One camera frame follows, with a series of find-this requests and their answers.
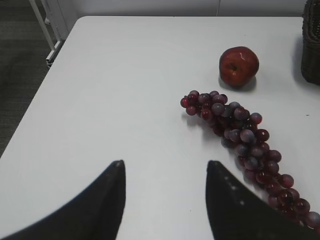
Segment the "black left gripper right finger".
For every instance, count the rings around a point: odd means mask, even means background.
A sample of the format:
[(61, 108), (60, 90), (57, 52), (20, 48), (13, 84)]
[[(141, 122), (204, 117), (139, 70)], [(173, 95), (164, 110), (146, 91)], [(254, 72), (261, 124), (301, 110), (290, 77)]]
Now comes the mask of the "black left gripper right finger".
[(210, 160), (206, 209), (216, 240), (318, 240), (320, 235), (268, 206), (220, 161)]

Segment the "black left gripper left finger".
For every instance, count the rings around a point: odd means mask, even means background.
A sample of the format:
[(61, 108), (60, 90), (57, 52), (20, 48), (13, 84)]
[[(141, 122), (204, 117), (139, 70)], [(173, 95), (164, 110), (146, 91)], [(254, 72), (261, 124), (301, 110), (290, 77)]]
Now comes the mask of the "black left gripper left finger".
[(6, 239), (114, 240), (125, 204), (125, 163), (116, 160), (71, 201)]

